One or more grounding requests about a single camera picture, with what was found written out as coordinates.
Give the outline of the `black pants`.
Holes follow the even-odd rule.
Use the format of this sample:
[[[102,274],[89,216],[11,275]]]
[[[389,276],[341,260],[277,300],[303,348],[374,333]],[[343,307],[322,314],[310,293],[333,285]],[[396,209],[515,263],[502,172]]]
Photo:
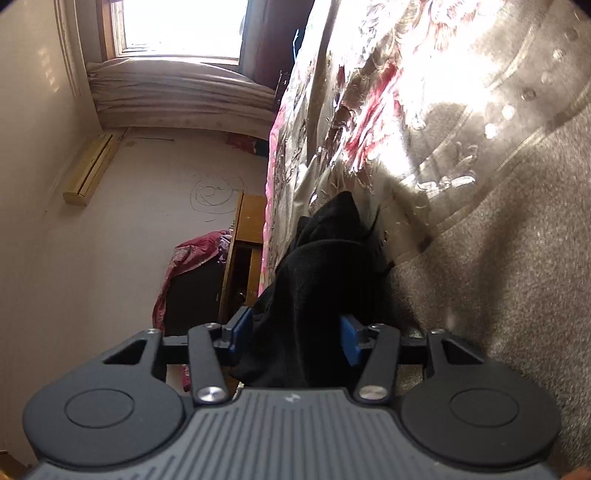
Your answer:
[[[259,388],[346,388],[359,371],[341,319],[397,326],[389,267],[349,192],[301,217],[276,275],[253,306],[252,332],[233,378]]]

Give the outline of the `black television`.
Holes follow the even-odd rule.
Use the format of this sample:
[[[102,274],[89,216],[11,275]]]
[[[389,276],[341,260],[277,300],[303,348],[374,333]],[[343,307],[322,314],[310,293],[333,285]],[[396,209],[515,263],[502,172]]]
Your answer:
[[[165,336],[185,335],[194,326],[218,321],[223,276],[224,265],[211,258],[171,279],[163,317]]]

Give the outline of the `wooden TV cabinet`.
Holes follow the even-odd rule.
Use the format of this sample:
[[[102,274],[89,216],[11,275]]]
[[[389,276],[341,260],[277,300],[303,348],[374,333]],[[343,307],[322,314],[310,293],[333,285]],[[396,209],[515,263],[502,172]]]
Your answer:
[[[239,194],[219,302],[218,319],[222,323],[242,305],[251,307],[259,296],[265,210],[263,196]]]

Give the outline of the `pink cloth over TV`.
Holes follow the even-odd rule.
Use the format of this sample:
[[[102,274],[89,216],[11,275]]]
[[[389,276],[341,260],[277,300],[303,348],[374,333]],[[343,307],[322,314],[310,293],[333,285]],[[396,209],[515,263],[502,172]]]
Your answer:
[[[162,287],[152,310],[152,326],[163,330],[166,310],[166,295],[173,278],[197,269],[211,259],[222,265],[228,258],[231,230],[212,231],[174,247],[166,269]]]

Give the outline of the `pink cartoon quilt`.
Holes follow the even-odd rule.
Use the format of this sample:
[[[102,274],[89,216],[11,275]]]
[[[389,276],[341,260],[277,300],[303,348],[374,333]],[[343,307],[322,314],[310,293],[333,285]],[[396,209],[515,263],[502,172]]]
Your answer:
[[[270,153],[269,161],[267,161],[266,172],[266,186],[264,193],[266,194],[266,209],[264,209],[264,224],[263,224],[263,254],[262,264],[260,264],[259,275],[259,291],[262,294],[269,285],[269,256],[270,256],[270,234],[271,226],[273,226],[273,190],[274,190],[274,170],[276,169],[276,149],[279,145],[280,129],[286,124],[286,113],[284,108],[280,107],[277,112],[276,120],[274,120],[273,127],[270,129]]]

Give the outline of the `floral satin bedspread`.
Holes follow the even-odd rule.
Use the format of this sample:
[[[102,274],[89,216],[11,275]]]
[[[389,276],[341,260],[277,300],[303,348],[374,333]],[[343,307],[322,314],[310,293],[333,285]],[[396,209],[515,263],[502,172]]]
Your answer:
[[[551,392],[590,462],[590,5],[318,1],[280,107],[269,284],[349,191],[401,304]]]

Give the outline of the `left beige curtain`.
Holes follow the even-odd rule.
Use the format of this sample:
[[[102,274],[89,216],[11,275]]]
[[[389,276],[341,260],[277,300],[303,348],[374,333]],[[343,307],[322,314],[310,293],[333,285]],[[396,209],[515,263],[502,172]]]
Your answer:
[[[118,58],[89,63],[104,128],[212,130],[269,138],[274,91],[242,74],[197,61]]]

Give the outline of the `maroon upholstered window bench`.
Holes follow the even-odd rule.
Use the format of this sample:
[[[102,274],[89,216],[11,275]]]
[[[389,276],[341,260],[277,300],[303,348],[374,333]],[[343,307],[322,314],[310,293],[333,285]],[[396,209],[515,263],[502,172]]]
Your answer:
[[[247,2],[239,71],[259,85],[276,89],[280,73],[294,66],[293,41],[304,32],[314,1],[256,0]]]

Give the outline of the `blue cloth on bench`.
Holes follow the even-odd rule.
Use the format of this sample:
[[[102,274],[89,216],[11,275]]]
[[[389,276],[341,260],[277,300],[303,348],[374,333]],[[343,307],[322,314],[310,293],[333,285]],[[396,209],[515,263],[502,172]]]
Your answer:
[[[304,39],[304,31],[301,29],[297,29],[294,32],[293,42],[291,42],[291,49],[293,50],[293,59],[297,59],[297,54],[301,50],[301,43]]]

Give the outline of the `window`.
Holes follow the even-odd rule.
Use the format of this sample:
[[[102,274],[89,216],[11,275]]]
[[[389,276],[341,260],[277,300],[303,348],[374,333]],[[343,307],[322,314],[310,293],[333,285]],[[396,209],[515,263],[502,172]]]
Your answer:
[[[106,56],[192,58],[236,66],[246,1],[99,1]]]

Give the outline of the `wall air conditioner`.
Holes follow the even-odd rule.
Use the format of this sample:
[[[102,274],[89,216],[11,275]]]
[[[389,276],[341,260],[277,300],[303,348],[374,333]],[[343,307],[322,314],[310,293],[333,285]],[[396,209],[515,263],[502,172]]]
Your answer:
[[[120,144],[120,132],[106,132],[92,140],[79,156],[62,193],[66,204],[86,207]]]

